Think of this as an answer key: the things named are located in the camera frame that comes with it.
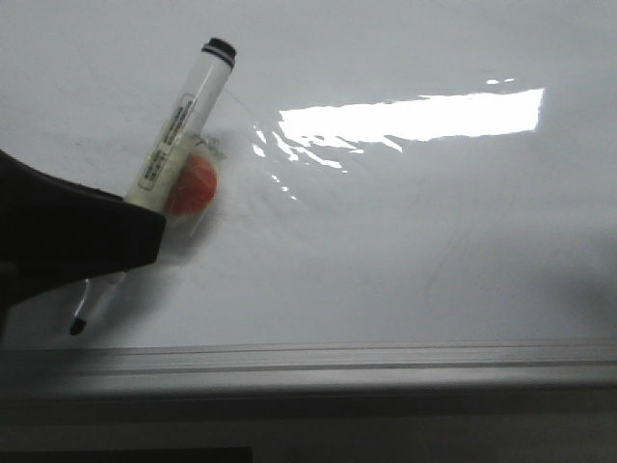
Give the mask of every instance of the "whiteboard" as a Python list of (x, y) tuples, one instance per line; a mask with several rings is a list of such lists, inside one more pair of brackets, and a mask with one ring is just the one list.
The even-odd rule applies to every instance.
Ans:
[(238, 50), (190, 242), (4, 349), (617, 336), (614, 4), (4, 1), (0, 147), (123, 195), (210, 37)]

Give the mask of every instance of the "marker label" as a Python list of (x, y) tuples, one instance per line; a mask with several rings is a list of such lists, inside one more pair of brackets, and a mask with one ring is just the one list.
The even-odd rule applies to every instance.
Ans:
[(193, 112), (194, 107), (195, 96), (184, 94), (180, 99), (180, 104), (178, 104), (174, 111), (174, 115), (167, 126), (167, 130), (163, 133), (161, 141), (144, 168), (139, 186), (146, 190), (152, 189), (172, 153), (172, 148), (174, 147), (174, 142), (178, 133), (182, 133), (182, 129)]

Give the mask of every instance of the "metal ledge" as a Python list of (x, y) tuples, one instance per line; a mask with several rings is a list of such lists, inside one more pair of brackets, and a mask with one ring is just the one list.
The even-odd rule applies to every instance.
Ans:
[(4, 351), (0, 401), (617, 385), (617, 341)]

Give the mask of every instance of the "black marker cap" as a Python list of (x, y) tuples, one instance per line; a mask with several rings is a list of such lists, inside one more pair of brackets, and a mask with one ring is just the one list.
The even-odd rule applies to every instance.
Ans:
[(218, 56), (232, 68), (233, 65), (235, 65), (235, 48), (223, 39), (210, 39), (210, 41), (203, 46), (201, 51), (212, 53), (213, 55)]

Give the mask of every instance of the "black clamp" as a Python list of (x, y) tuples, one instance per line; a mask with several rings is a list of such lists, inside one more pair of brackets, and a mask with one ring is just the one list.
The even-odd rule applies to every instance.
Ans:
[(156, 261), (166, 220), (0, 150), (0, 307)]

